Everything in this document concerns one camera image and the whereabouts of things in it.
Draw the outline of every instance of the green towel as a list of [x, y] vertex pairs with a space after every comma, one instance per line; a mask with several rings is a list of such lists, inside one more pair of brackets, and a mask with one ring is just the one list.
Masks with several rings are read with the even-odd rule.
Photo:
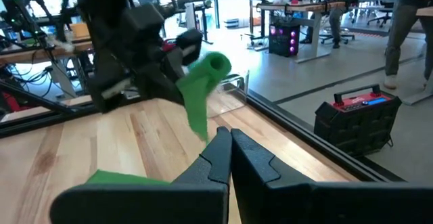
[[139, 184], [139, 185], [167, 185], [165, 181], [149, 179], [147, 177], [138, 177], [128, 174], [110, 173], [107, 171], [97, 170], [86, 184]]
[[189, 126], [206, 143], [209, 142], [206, 98], [230, 70], [229, 59], [221, 53], [212, 52], [192, 64], [189, 74], [176, 82], [185, 101]]

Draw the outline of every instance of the computer tower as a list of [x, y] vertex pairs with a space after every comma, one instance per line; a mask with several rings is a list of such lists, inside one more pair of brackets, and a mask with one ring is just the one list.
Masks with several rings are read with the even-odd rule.
[[299, 51], [300, 26], [276, 24], [269, 26], [269, 53], [290, 57]]

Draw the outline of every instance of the person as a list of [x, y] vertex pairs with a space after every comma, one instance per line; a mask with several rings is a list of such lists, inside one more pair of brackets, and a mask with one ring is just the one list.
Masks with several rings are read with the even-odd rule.
[[431, 2], [432, 0], [397, 0], [392, 14], [392, 27], [386, 48], [386, 78], [384, 81], [386, 88], [397, 88], [396, 76], [398, 61], [400, 60], [400, 47], [418, 18], [426, 34], [427, 43], [424, 78], [426, 81], [430, 78], [433, 69], [433, 17], [417, 17], [416, 13], [418, 8], [427, 7]]
[[[356, 3], [358, 0], [350, 0], [351, 3]], [[340, 18], [348, 11], [348, 7], [337, 7], [329, 13], [329, 24], [331, 25], [331, 33], [334, 38], [334, 49], [340, 48]], [[305, 39], [301, 40], [301, 44], [311, 44], [313, 40], [313, 27], [308, 27]]]

